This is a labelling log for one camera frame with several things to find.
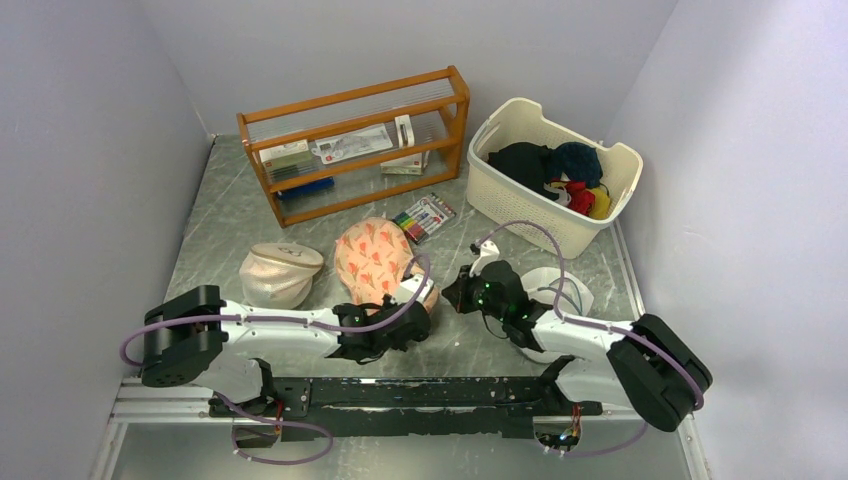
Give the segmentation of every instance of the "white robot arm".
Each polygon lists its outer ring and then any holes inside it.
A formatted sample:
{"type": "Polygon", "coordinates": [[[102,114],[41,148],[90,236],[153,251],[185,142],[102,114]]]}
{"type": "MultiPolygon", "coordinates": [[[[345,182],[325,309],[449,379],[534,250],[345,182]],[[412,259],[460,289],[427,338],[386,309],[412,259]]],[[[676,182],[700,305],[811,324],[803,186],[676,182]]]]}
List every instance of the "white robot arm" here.
{"type": "Polygon", "coordinates": [[[460,269],[443,295],[460,313],[480,311],[497,319],[516,346],[560,354],[549,369],[557,370],[556,386],[569,401],[633,408],[654,427],[674,431],[694,410],[696,395],[686,379],[645,348],[645,342],[633,341],[636,335],[678,362],[701,392],[712,384],[706,366],[659,317],[607,322],[568,315],[570,322],[565,322],[551,305],[530,299],[509,263],[499,259],[494,242],[472,251],[478,258],[460,269]]]}
{"type": "Polygon", "coordinates": [[[186,323],[146,333],[142,383],[192,383],[237,404],[255,402],[261,410],[275,396],[273,376],[266,362],[251,355],[284,349],[367,363],[389,349],[405,351],[407,342],[423,341],[430,333],[422,303],[433,282],[428,279],[422,287],[422,281],[421,275],[406,278],[382,305],[342,304],[311,311],[255,308],[221,300],[218,287],[197,287],[148,312],[145,325],[210,314],[232,321],[186,323]],[[416,301],[404,307],[419,290],[416,301]]]}

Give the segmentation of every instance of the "red cloth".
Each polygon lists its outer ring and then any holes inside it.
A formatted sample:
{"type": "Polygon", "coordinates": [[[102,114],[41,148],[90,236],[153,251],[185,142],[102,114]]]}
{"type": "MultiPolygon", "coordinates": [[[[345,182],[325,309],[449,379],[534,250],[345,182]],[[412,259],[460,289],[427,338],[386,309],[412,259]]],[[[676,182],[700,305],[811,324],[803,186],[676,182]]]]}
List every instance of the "red cloth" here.
{"type": "Polygon", "coordinates": [[[568,182],[565,191],[571,195],[568,208],[583,215],[589,215],[589,210],[595,204],[595,194],[586,190],[586,182],[568,182]]]}

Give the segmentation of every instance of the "wooden organizer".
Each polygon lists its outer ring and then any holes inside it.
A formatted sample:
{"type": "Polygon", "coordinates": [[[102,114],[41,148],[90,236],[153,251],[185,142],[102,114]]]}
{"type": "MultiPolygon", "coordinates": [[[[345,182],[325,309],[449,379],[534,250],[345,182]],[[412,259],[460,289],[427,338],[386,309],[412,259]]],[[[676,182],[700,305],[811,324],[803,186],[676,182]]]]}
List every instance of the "wooden organizer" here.
{"type": "MultiPolygon", "coordinates": [[[[454,66],[444,70],[416,75],[392,82],[358,88],[335,95],[314,98],[253,113],[239,113],[238,124],[247,157],[256,178],[268,198],[271,210],[281,227],[408,192],[434,183],[456,178],[462,160],[462,143],[471,96],[468,86],[454,66]],[[412,118],[416,144],[398,148],[394,119],[400,115],[412,118]],[[309,147],[316,139],[332,137],[361,128],[385,124],[393,147],[371,155],[352,158],[337,164],[324,165],[314,155],[314,171],[293,178],[273,181],[265,171],[259,152],[287,143],[307,140],[309,147]],[[430,151],[430,165],[423,177],[384,175],[380,180],[379,165],[383,162],[415,153],[430,151]],[[276,193],[327,177],[360,175],[355,182],[361,187],[362,176],[383,181],[387,188],[364,195],[343,198],[327,205],[312,205],[305,211],[289,208],[276,193]],[[388,177],[394,185],[389,186],[388,177]],[[398,178],[406,181],[400,184],[398,178]]],[[[346,187],[345,194],[356,188],[346,187]]],[[[293,202],[292,205],[308,205],[293,202]]]]}

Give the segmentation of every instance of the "metal table surface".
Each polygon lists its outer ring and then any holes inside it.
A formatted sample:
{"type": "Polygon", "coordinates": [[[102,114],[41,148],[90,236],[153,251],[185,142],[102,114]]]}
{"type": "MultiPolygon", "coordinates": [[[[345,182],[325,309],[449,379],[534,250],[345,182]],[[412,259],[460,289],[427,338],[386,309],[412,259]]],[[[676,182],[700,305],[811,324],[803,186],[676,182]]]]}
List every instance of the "metal table surface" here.
{"type": "MultiPolygon", "coordinates": [[[[454,281],[460,266],[473,261],[469,245],[496,226],[466,202],[467,178],[468,170],[463,168],[455,180],[281,229],[238,137],[218,137],[185,231],[167,298],[198,285],[213,284],[221,287],[223,298],[242,302],[238,270],[250,247],[264,242],[292,242],[313,248],[324,256],[324,268],[314,278],[312,291],[299,309],[350,302],[350,295],[333,265],[336,239],[354,223],[370,216],[391,218],[430,192],[442,197],[456,210],[457,216],[413,249],[429,254],[436,285],[446,287],[454,281]]],[[[519,275],[540,266],[556,266],[554,255],[511,232],[502,230],[493,240],[502,258],[519,275]]],[[[567,262],[566,268],[595,296],[589,316],[607,320],[635,318],[633,294],[625,281],[620,246],[610,229],[601,231],[582,255],[567,262]]],[[[366,366],[337,359],[305,359],[282,350],[264,357],[277,376],[534,375],[544,369],[528,361],[510,342],[489,334],[480,315],[460,315],[444,298],[439,299],[432,321],[432,334],[425,342],[414,345],[408,352],[390,351],[366,366]]]]}
{"type": "MultiPolygon", "coordinates": [[[[238,269],[250,246],[295,242],[314,248],[325,260],[324,269],[300,308],[350,301],[333,270],[336,238],[363,218],[392,217],[430,192],[437,193],[458,213],[451,224],[414,248],[430,255],[433,278],[444,287],[453,281],[461,265],[472,261],[468,245],[495,226],[465,201],[467,174],[463,168],[456,180],[280,229],[238,137],[218,137],[185,230],[167,298],[197,285],[216,284],[224,298],[243,301],[238,269]]],[[[510,232],[502,231],[494,240],[519,274],[538,266],[556,266],[553,255],[510,232]]],[[[615,224],[601,231],[580,257],[567,262],[566,268],[595,295],[589,316],[633,320],[644,311],[626,255],[620,228],[615,224]]],[[[509,342],[489,334],[480,316],[459,315],[443,298],[434,309],[433,321],[433,332],[426,341],[406,353],[389,352],[366,366],[343,360],[301,359],[283,351],[271,352],[266,360],[279,376],[506,376],[537,375],[544,369],[528,361],[509,342]]],[[[632,436],[639,424],[632,412],[621,409],[607,410],[601,417],[587,417],[579,449],[588,451],[621,443],[632,436]]],[[[98,464],[104,472],[114,470],[114,475],[98,478],[515,478],[532,474],[677,479],[708,475],[691,417],[675,433],[649,428],[631,447],[597,458],[542,455],[532,441],[498,435],[359,437],[338,439],[326,457],[299,467],[253,464],[231,455],[229,429],[219,423],[113,422],[98,464]]],[[[315,442],[278,443],[256,454],[300,458],[321,448],[315,442]]]]}

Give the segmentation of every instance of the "white hat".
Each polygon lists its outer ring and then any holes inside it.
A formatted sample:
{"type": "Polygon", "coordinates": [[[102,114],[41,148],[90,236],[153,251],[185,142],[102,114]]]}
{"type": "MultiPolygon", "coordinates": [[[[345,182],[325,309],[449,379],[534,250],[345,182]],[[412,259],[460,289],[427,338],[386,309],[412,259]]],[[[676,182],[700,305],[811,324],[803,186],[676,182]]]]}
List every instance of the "white hat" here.
{"type": "Polygon", "coordinates": [[[245,300],[254,307],[292,309],[303,303],[324,257],[294,243],[260,243],[239,268],[245,300]]]}

